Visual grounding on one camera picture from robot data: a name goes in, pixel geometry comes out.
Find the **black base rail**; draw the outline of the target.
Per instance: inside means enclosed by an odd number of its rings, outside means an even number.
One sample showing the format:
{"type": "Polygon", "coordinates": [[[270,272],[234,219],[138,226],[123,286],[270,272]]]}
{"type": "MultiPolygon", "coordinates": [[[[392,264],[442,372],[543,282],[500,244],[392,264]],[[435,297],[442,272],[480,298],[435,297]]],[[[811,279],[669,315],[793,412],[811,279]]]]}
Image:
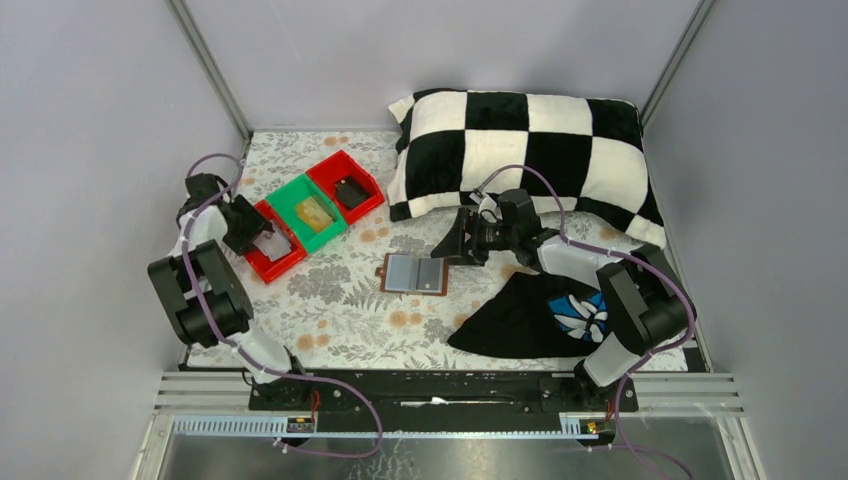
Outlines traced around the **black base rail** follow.
{"type": "Polygon", "coordinates": [[[248,407],[303,413],[320,433],[541,434],[575,415],[607,421],[635,413],[632,381],[596,387],[569,372],[320,370],[321,382],[256,384],[248,407]]]}

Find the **brown leather card holder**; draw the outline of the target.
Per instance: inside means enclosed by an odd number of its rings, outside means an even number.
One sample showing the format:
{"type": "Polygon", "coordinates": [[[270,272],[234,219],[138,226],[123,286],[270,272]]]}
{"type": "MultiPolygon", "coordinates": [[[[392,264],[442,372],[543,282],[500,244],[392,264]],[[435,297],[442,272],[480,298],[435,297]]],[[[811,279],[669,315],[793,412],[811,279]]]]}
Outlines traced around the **brown leather card holder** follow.
{"type": "Polygon", "coordinates": [[[387,293],[446,296],[448,264],[444,259],[387,253],[375,270],[380,290],[387,293]]]}

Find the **black object in red bin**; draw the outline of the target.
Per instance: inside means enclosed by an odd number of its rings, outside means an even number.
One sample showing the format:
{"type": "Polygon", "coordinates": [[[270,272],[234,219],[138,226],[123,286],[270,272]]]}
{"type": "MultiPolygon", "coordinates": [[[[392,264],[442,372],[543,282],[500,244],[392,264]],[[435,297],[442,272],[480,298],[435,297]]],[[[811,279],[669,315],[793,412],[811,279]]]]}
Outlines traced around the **black object in red bin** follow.
{"type": "Polygon", "coordinates": [[[337,202],[348,211],[358,208],[371,197],[370,193],[352,176],[339,179],[334,187],[337,202]]]}

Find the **cards in red bin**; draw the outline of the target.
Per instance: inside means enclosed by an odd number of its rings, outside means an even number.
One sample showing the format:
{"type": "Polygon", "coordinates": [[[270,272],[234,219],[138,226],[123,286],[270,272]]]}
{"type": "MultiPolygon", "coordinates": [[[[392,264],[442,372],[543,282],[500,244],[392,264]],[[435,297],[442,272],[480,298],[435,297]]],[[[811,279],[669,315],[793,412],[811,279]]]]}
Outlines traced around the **cards in red bin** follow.
{"type": "Polygon", "coordinates": [[[292,251],[291,242],[283,233],[265,232],[260,234],[254,240],[254,246],[270,262],[277,262],[288,256],[292,251]]]}

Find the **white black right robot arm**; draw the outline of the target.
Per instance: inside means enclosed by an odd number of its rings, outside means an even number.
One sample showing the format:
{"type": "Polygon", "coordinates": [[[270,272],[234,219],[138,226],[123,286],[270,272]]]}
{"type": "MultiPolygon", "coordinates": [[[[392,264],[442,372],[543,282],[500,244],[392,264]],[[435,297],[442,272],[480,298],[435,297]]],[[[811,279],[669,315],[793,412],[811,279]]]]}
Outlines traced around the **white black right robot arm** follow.
{"type": "Polygon", "coordinates": [[[662,251],[581,249],[543,227],[523,189],[497,197],[500,217],[458,210],[432,250],[451,265],[482,266],[509,251],[526,272],[449,337],[450,346],[494,358],[575,358],[575,402],[597,412],[617,383],[659,344],[686,330],[695,310],[662,251]]]}

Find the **yellow object in green bin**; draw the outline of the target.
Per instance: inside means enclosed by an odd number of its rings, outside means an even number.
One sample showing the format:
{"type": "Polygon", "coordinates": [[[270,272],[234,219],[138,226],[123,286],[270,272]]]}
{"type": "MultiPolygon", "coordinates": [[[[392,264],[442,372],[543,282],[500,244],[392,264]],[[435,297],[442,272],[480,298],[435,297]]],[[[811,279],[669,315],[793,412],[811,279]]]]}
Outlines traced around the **yellow object in green bin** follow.
{"type": "Polygon", "coordinates": [[[323,232],[334,223],[331,215],[322,204],[310,196],[295,206],[297,217],[316,234],[323,232]]]}

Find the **black shirt blue white print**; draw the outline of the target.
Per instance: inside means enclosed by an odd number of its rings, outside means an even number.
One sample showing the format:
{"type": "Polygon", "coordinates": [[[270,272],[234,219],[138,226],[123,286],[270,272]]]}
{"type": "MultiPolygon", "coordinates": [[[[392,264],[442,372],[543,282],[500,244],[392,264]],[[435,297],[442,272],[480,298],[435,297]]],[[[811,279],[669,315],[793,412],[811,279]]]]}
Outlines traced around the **black shirt blue white print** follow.
{"type": "Polygon", "coordinates": [[[603,293],[563,276],[515,273],[447,340],[501,359],[577,358],[612,334],[603,293]]]}

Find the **black white checkered pillow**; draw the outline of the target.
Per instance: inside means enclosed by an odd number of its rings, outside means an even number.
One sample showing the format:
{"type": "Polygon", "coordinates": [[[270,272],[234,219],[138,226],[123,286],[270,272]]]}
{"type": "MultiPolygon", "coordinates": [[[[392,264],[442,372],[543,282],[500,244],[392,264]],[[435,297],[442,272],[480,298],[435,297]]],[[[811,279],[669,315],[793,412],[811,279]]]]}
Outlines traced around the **black white checkered pillow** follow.
{"type": "Polygon", "coordinates": [[[592,214],[665,248],[637,107],[624,100],[437,88],[388,107],[398,122],[389,215],[400,222],[525,190],[539,213],[592,214]]]}

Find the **red bin with cards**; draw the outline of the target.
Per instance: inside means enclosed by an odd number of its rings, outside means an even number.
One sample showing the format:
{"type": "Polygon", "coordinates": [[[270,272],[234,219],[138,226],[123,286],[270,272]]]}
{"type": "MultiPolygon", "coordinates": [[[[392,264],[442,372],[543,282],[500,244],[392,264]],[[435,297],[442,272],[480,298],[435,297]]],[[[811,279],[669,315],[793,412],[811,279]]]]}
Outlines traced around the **red bin with cards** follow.
{"type": "Polygon", "coordinates": [[[307,257],[307,251],[279,214],[265,201],[256,210],[270,222],[271,232],[263,232],[244,257],[258,277],[271,284],[307,257]]]}

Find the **floral patterned table mat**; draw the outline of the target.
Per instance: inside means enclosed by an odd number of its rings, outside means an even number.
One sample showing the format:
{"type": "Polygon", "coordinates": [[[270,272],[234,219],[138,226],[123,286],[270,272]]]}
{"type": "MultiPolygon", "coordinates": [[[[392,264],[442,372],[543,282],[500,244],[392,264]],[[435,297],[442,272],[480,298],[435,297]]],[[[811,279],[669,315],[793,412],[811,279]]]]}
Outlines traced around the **floral patterned table mat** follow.
{"type": "MultiPolygon", "coordinates": [[[[394,176],[399,134],[363,132],[255,133],[239,193],[251,201],[344,151],[381,188],[394,176]]],[[[231,257],[254,306],[254,319],[309,369],[571,370],[577,359],[495,359],[447,344],[467,318],[516,272],[531,274],[510,252],[495,252],[483,267],[450,267],[446,296],[397,295],[380,290],[376,267],[386,253],[429,256],[457,207],[391,222],[383,204],[341,235],[266,285],[241,257],[231,257]]],[[[569,213],[572,239],[615,250],[641,242],[590,214],[569,213]]]]}

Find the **green plastic bin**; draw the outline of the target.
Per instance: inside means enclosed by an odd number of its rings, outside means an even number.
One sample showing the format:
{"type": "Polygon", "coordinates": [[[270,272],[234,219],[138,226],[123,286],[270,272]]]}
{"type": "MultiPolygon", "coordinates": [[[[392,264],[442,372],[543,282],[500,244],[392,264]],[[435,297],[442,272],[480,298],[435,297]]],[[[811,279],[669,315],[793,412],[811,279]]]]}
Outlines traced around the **green plastic bin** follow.
{"type": "Polygon", "coordinates": [[[302,174],[266,197],[308,253],[339,236],[347,223],[331,199],[302,174]]]}

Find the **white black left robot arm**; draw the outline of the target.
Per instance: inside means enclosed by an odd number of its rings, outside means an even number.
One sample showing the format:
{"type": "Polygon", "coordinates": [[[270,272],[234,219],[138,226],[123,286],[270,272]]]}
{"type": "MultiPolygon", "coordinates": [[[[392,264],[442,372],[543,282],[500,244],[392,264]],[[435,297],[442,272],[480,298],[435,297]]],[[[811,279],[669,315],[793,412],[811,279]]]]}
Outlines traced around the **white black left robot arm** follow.
{"type": "Polygon", "coordinates": [[[290,349],[254,320],[253,304],[223,247],[243,255],[271,239],[272,223],[243,196],[231,196],[224,180],[200,173],[185,180],[188,198],[178,211],[180,234],[173,249],[147,273],[179,340],[228,351],[257,384],[288,411],[309,401],[310,385],[290,349]]]}

